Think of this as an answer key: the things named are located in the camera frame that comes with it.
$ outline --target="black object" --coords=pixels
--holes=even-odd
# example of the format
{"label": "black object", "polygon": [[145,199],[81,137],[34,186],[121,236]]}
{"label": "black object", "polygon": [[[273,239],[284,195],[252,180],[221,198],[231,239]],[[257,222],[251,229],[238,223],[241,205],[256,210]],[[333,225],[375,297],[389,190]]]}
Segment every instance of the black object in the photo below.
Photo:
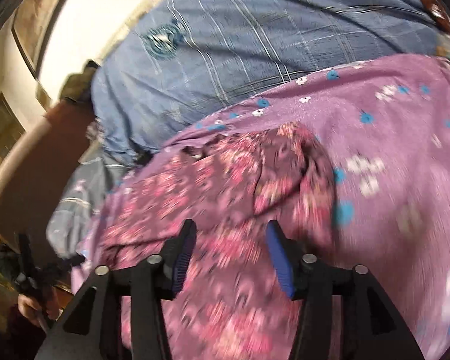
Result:
{"label": "black object", "polygon": [[54,321],[47,316],[46,292],[51,292],[51,287],[57,284],[73,266],[79,266],[84,262],[85,258],[77,254],[69,259],[50,263],[43,269],[38,269],[34,264],[28,236],[18,234],[17,238],[20,251],[20,273],[12,281],[12,284],[20,294],[37,299],[42,306],[42,315],[39,315],[38,319],[43,330],[47,332],[53,326]]}
{"label": "black object", "polygon": [[171,360],[162,299],[183,288],[197,227],[187,219],[159,254],[135,267],[97,267],[48,334],[35,360],[115,360],[123,357],[120,298],[131,296],[132,358]]}
{"label": "black object", "polygon": [[282,290],[303,299],[289,360],[327,360],[332,295],[342,296],[343,360],[423,360],[402,316],[363,265],[331,267],[285,237],[277,221],[267,226],[267,244]]}

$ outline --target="bed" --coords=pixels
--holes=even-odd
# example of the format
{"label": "bed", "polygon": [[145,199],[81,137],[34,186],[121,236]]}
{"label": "bed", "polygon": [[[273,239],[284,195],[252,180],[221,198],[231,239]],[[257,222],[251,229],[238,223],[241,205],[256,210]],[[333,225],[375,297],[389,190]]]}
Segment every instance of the bed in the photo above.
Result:
{"label": "bed", "polygon": [[[82,218],[99,211],[121,176],[198,120],[324,68],[433,55],[437,25],[450,32],[449,10],[438,0],[256,1],[164,0],[140,19],[95,74],[92,103],[61,100],[1,166],[3,237],[13,244],[14,233],[31,234],[39,266],[65,256],[86,235]],[[80,165],[96,118],[102,140]],[[100,164],[106,182],[90,184],[98,198],[85,212],[91,200],[81,172],[91,164]],[[120,171],[109,176],[112,168]],[[66,243],[53,234],[65,234]]]}

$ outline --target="metal screw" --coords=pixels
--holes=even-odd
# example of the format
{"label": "metal screw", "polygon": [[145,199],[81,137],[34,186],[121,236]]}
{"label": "metal screw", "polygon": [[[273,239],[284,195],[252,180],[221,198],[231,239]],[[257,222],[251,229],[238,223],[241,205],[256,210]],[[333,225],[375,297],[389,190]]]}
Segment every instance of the metal screw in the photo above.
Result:
{"label": "metal screw", "polygon": [[302,260],[304,263],[312,264],[317,262],[317,256],[315,256],[314,254],[304,254]]}
{"label": "metal screw", "polygon": [[110,272],[110,269],[105,265],[97,266],[95,268],[95,273],[99,276],[106,275],[108,272]]}
{"label": "metal screw", "polygon": [[355,267],[355,272],[357,272],[359,275],[366,275],[368,273],[368,268],[364,265],[357,265]]}
{"label": "metal screw", "polygon": [[151,256],[147,257],[147,262],[149,264],[158,264],[162,262],[162,256],[159,254],[152,254]]}

